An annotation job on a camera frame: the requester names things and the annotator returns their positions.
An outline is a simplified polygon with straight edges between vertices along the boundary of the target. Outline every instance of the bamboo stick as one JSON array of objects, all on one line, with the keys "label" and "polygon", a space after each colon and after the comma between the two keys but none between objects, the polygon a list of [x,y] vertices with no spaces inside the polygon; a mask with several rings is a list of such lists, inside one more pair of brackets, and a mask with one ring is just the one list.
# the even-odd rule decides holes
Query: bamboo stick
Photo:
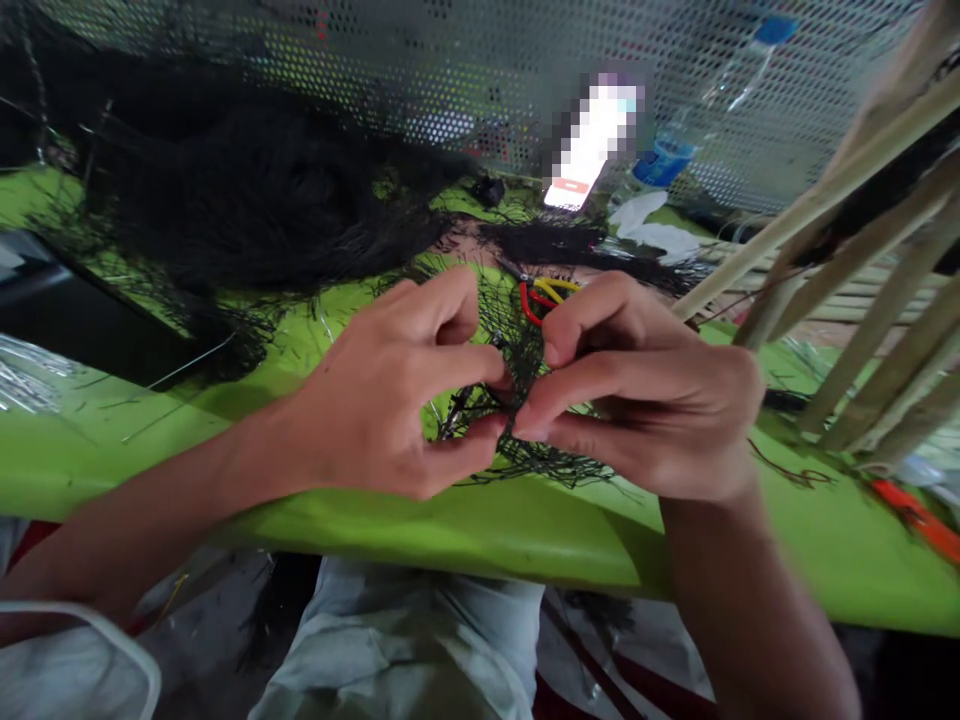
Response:
[{"label": "bamboo stick", "polygon": [[[730,250],[728,252],[725,252],[724,256],[721,258],[711,259],[710,257],[701,256],[700,259],[706,262],[716,261],[718,259],[723,260],[729,255],[734,254],[734,252],[736,252],[736,250]],[[710,253],[716,254],[717,251],[711,248]],[[899,265],[899,262],[897,262],[896,264],[891,263],[891,265],[893,268],[896,268]],[[766,279],[766,277],[768,277],[769,272],[772,271],[772,266],[773,266],[773,261],[765,258],[764,260],[761,260],[756,267],[754,267],[749,273],[744,275],[743,278],[741,278],[737,282],[739,283],[743,281],[744,278],[755,278],[758,275],[762,275],[763,278]],[[818,272],[817,268],[811,268],[810,270],[802,273],[800,277],[810,278],[816,275],[817,272]],[[866,267],[866,268],[862,268],[859,272],[857,272],[857,274],[853,277],[853,281],[856,283],[864,284],[864,285],[880,286],[880,285],[884,285],[890,279],[891,272],[892,272],[891,269],[887,269],[882,266]],[[937,275],[934,273],[930,273],[923,279],[921,287],[935,290],[938,288],[942,288],[948,282],[950,282],[950,278],[946,277],[945,275]]]},{"label": "bamboo stick", "polygon": [[957,187],[960,187],[960,152],[941,161],[905,200],[867,223],[833,260],[820,268],[820,272],[794,294],[770,333],[770,341],[790,332],[849,282],[858,269],[913,235],[940,212]]},{"label": "bamboo stick", "polygon": [[930,387],[937,376],[944,370],[949,370],[954,363],[957,353],[960,352],[960,326],[953,335],[943,343],[924,363],[923,367],[913,375],[907,385],[884,409],[880,417],[866,433],[856,442],[851,443],[852,452],[872,450],[877,441],[892,430],[899,423],[910,407],[917,402]]},{"label": "bamboo stick", "polygon": [[955,196],[921,234],[920,241],[907,249],[890,281],[880,290],[846,350],[797,420],[802,431],[820,433],[823,430],[827,417],[876,354],[890,328],[902,317],[917,285],[953,246],[958,232],[960,197]]},{"label": "bamboo stick", "polygon": [[[823,306],[807,318],[815,322],[835,322],[845,325],[859,325],[864,321],[867,311],[859,308],[835,308]],[[921,317],[920,312],[905,310],[897,317],[894,325],[913,325]]]},{"label": "bamboo stick", "polygon": [[[852,297],[847,295],[835,295],[827,300],[820,307],[850,308],[854,310],[869,310],[873,307],[876,298]],[[929,300],[911,300],[907,302],[904,310],[907,312],[923,312],[930,306]]]},{"label": "bamboo stick", "polygon": [[824,450],[846,450],[869,431],[884,410],[921,372],[927,361],[960,326],[960,275],[940,291],[930,307],[890,351],[880,367],[820,439]]},{"label": "bamboo stick", "polygon": [[[742,278],[731,290],[745,291],[750,292],[753,290],[759,290],[763,287],[764,276],[760,273],[750,273],[749,275]],[[858,283],[851,282],[847,283],[834,295],[832,298],[827,300],[824,305],[831,305],[838,303],[840,298],[858,298],[865,301],[871,301],[877,298],[880,292],[883,290],[883,285],[873,285],[871,283]],[[917,303],[925,302],[928,303],[936,297],[937,291],[932,288],[921,287],[913,296],[914,301]],[[857,305],[857,307],[868,307],[868,305]]]},{"label": "bamboo stick", "polygon": [[794,297],[797,288],[805,282],[807,281],[799,275],[787,275],[784,277],[778,285],[780,292],[771,296],[766,311],[754,313],[751,310],[746,320],[737,328],[737,332],[733,336],[733,344],[751,350],[752,352],[757,352],[763,346],[767,336],[772,332],[773,326]]},{"label": "bamboo stick", "polygon": [[837,168],[835,174],[805,192],[776,220],[757,233],[740,252],[718,267],[674,306],[674,315],[689,320],[746,275],[764,253],[775,250],[825,212],[843,202],[874,173],[893,160],[934,125],[960,107],[960,73],[950,73],[902,115]]},{"label": "bamboo stick", "polygon": [[[837,152],[834,153],[818,186],[832,179],[843,163],[854,155],[855,151],[862,150],[867,141],[876,140],[875,136],[880,129],[892,122],[914,98],[923,92],[929,78],[956,42],[958,33],[960,33],[960,6],[954,0],[932,0],[928,3],[910,34],[901,44],[889,69],[875,85],[871,96],[861,104],[850,130],[841,141]],[[762,337],[751,337],[761,334],[759,317],[771,308],[783,309],[785,303],[782,298],[789,296],[793,289],[792,283],[788,284],[785,278],[793,272],[794,259],[816,246],[821,231],[833,220],[835,214],[835,208],[828,209],[819,219],[812,220],[807,227],[799,228],[792,234],[793,237],[788,235],[783,238],[787,244],[771,268],[768,278],[769,289],[754,303],[750,315],[737,333],[740,344],[756,345],[762,342]],[[709,292],[704,290],[702,294],[706,296]],[[690,311],[689,314],[692,315],[698,309]],[[769,321],[764,322],[764,329],[769,325]]]},{"label": "bamboo stick", "polygon": [[892,474],[930,435],[960,412],[960,374],[943,378],[887,433],[868,458],[871,468]]}]

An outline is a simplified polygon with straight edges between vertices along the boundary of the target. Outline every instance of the plastic bottle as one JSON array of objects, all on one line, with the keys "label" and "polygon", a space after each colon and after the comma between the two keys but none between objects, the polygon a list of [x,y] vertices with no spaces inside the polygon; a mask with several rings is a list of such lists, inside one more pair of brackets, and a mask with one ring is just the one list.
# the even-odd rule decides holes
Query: plastic bottle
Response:
[{"label": "plastic bottle", "polygon": [[722,129],[728,114],[753,94],[774,51],[793,36],[796,28],[796,21],[789,18],[764,20],[751,43],[704,84],[696,101],[678,109],[660,129],[653,151],[641,154],[612,194],[611,212],[631,197],[669,187],[705,142]]}]

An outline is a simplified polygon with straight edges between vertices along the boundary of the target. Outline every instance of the forearm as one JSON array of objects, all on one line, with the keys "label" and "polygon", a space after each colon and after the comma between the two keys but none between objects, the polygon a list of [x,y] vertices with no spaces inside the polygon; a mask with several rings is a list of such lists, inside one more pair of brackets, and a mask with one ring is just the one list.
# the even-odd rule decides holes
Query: forearm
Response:
[{"label": "forearm", "polygon": [[[84,505],[0,582],[0,600],[75,601],[122,621],[216,524],[272,499],[245,452],[255,432],[244,421]],[[31,634],[9,618],[0,646]]]},{"label": "forearm", "polygon": [[857,717],[849,664],[785,564],[757,483],[723,505],[661,499],[660,508],[677,604],[724,714]]}]

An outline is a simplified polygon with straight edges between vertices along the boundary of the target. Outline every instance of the orange handle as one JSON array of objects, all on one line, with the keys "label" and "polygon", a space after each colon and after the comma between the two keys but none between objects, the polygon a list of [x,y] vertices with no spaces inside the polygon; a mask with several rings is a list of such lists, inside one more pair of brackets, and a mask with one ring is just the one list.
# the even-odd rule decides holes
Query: orange handle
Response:
[{"label": "orange handle", "polygon": [[944,525],[913,495],[901,490],[889,480],[875,480],[870,487],[909,523],[934,550],[954,565],[960,565],[960,536]]}]

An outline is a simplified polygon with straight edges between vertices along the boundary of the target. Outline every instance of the perforated metal sheet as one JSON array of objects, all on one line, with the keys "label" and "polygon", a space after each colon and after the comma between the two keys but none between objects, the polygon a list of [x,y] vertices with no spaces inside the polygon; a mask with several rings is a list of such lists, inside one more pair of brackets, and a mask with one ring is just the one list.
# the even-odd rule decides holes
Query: perforated metal sheet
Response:
[{"label": "perforated metal sheet", "polygon": [[[91,40],[169,49],[170,30],[214,55],[354,107],[486,165],[540,175],[544,117],[591,62],[642,60],[662,121],[749,42],[796,18],[762,86],[674,186],[777,212],[812,184],[917,0],[46,0]],[[624,163],[608,164],[615,182]]]}]

